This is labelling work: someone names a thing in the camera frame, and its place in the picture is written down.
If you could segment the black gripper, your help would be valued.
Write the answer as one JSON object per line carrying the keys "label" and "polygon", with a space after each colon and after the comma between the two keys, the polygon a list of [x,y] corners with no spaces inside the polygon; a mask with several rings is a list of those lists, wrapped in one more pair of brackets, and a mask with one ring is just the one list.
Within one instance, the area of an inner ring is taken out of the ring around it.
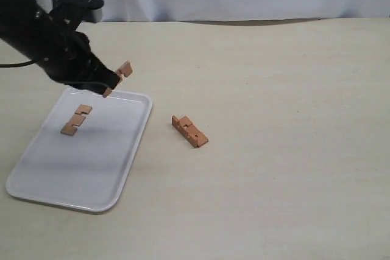
{"label": "black gripper", "polygon": [[75,7],[18,11],[18,51],[39,65],[50,79],[103,95],[115,89],[118,75],[92,53],[88,37],[77,31],[90,13]]}

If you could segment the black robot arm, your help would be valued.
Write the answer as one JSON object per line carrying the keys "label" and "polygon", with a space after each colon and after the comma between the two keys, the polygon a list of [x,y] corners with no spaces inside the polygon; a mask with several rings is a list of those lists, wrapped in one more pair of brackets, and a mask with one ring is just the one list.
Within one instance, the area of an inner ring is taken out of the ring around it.
{"label": "black robot arm", "polygon": [[46,12],[37,0],[1,0],[1,39],[38,65],[48,77],[78,90],[104,94],[121,78],[95,56],[82,22],[98,23],[104,0],[52,0]]}

